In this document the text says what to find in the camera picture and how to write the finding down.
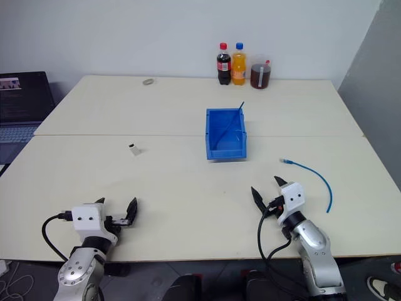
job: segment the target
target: white table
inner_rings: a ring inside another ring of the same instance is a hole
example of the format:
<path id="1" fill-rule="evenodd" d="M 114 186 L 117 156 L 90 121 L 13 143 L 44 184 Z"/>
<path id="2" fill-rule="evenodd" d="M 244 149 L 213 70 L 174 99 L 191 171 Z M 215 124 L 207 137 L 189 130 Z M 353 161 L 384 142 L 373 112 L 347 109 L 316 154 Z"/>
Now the white table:
<path id="1" fill-rule="evenodd" d="M 266 90 L 215 78 L 87 76 L 36 135 L 196 135 L 206 108 L 243 107 L 248 136 L 350 136 L 362 132 L 328 80 L 272 80 Z"/>
<path id="2" fill-rule="evenodd" d="M 400 253 L 401 194 L 365 138 L 250 137 L 247 149 L 244 162 L 215 163 L 206 160 L 204 137 L 34 137 L 0 177 L 0 258 L 59 260 L 41 237 L 42 222 L 102 196 L 111 215 L 138 197 L 137 220 L 122 231 L 111 261 L 259 258 L 261 213 L 250 187 L 272 199 L 273 176 L 302 183 L 303 213 L 327 232 L 335 256 Z M 330 214 L 323 182 L 280 157 L 326 177 Z M 52 221 L 48 232 L 66 255 L 79 245 L 69 222 Z M 262 237 L 266 252 L 284 243 L 275 218 Z M 297 254 L 287 248 L 278 256 Z"/>

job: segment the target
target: orange soda bottle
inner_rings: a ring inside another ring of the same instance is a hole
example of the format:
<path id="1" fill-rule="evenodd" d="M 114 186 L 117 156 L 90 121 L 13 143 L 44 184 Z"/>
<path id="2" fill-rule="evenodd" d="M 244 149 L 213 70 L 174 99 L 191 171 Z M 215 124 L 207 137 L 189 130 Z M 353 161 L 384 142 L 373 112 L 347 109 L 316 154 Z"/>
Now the orange soda bottle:
<path id="1" fill-rule="evenodd" d="M 236 44 L 237 51 L 232 54 L 231 80 L 235 85 L 245 84 L 246 55 L 242 52 L 244 44 Z"/>

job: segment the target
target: laptop screen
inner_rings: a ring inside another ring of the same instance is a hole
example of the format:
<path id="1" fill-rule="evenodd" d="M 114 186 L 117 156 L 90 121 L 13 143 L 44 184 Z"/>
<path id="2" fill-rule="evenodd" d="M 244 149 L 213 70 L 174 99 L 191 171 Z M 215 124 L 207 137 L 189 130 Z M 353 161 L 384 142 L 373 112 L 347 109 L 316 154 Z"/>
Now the laptop screen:
<path id="1" fill-rule="evenodd" d="M 0 74 L 0 122 L 40 122 L 54 109 L 46 73 Z"/>

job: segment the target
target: laptop keyboard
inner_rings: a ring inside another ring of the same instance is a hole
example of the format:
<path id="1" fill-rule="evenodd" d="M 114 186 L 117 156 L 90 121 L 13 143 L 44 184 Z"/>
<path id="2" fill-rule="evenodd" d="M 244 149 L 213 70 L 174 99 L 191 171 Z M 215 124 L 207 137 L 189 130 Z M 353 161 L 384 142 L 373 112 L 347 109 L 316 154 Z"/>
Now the laptop keyboard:
<path id="1" fill-rule="evenodd" d="M 29 142 L 38 127 L 1 127 L 0 143 Z"/>

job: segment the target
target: blue plastic bin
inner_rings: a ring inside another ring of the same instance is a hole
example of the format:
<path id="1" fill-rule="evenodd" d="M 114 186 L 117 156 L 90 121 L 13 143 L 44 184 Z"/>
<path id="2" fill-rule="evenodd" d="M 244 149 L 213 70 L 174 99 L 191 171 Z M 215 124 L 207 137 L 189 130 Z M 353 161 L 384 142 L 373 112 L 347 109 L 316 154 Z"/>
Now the blue plastic bin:
<path id="1" fill-rule="evenodd" d="M 246 131 L 242 109 L 206 110 L 206 156 L 208 160 L 246 158 Z"/>

